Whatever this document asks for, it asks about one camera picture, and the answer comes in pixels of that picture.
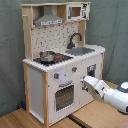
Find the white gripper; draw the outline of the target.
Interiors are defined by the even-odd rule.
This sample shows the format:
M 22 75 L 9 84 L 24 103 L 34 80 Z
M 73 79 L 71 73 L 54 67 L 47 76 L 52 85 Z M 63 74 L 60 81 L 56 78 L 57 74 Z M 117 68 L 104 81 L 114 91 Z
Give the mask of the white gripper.
M 92 76 L 86 76 L 82 79 L 82 82 L 87 86 L 94 99 L 102 99 L 105 94 L 105 90 L 109 88 L 103 80 L 99 80 Z

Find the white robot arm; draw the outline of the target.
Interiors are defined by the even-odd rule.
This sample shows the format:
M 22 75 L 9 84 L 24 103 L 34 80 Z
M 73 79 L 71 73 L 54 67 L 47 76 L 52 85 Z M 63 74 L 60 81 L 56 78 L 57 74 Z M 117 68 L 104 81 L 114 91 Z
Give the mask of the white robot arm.
M 116 89 L 111 88 L 103 80 L 92 76 L 86 76 L 82 82 L 95 100 L 108 104 L 118 112 L 128 115 L 128 82 L 122 83 Z

